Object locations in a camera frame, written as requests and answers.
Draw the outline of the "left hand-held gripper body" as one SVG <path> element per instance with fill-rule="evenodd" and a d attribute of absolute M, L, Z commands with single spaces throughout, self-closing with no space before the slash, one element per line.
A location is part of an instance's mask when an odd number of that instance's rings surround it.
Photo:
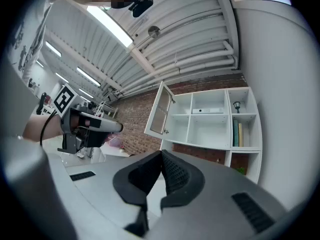
<path fill-rule="evenodd" d="M 99 148 L 107 133 L 99 131 L 102 118 L 93 113 L 93 104 L 81 98 L 65 84 L 53 99 L 53 107 L 60 117 L 63 139 L 59 152 L 76 154 L 83 148 Z"/>

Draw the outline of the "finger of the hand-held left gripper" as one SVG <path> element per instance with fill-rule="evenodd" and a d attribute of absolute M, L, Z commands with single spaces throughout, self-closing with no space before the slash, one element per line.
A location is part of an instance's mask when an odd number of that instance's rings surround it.
<path fill-rule="evenodd" d="M 89 118 L 88 129 L 94 132 L 103 133 L 120 133 L 123 130 L 123 125 L 117 121 L 104 118 Z"/>

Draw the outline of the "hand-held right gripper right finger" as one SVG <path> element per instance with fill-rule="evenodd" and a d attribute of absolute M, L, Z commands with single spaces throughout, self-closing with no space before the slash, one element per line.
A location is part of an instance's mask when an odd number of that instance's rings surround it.
<path fill-rule="evenodd" d="M 149 240 L 248 240 L 281 219 L 286 210 L 235 169 L 163 150 L 166 196 Z"/>

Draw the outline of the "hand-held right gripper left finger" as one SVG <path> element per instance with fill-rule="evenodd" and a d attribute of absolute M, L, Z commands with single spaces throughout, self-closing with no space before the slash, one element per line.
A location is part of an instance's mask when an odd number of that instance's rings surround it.
<path fill-rule="evenodd" d="M 160 240 L 147 194 L 159 189 L 158 153 L 65 167 L 56 159 L 56 189 L 77 240 Z"/>

